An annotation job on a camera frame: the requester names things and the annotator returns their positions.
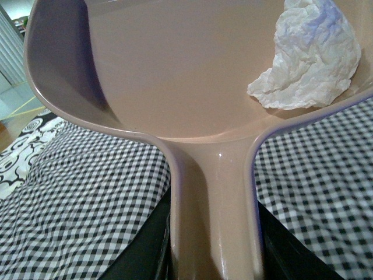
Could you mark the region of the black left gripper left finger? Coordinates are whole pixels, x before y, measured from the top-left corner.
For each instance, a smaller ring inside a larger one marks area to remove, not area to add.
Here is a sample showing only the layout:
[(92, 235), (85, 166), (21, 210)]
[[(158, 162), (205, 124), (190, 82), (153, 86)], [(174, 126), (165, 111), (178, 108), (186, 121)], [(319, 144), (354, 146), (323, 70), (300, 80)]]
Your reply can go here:
[(135, 238), (100, 279), (167, 279), (170, 262), (171, 190), (167, 190)]

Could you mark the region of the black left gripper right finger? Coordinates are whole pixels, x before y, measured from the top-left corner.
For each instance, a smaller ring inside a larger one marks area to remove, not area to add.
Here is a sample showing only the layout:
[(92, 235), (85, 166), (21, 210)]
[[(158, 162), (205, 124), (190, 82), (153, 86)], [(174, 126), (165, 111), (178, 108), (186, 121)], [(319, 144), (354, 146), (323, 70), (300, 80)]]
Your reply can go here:
[(258, 204), (263, 238), (265, 279), (342, 279), (307, 249), (261, 203)]

